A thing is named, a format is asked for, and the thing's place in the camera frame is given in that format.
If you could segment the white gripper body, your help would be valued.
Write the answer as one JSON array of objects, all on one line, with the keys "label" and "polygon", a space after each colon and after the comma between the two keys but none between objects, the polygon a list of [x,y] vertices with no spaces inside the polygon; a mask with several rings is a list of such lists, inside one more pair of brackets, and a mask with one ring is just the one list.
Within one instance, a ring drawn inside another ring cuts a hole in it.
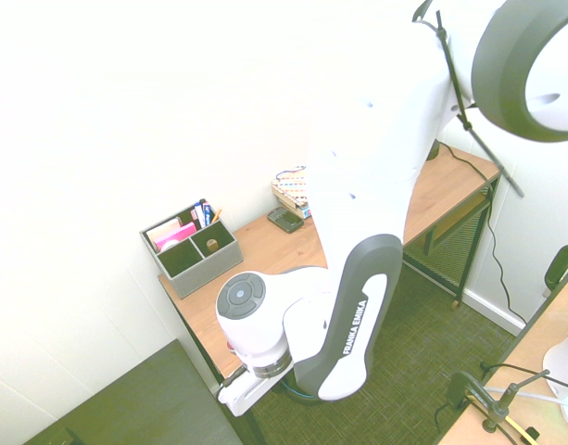
[{"label": "white gripper body", "polygon": [[247,369],[236,369],[222,382],[218,402],[234,416],[241,416],[290,372],[291,369],[285,369],[276,376],[262,378]]}]

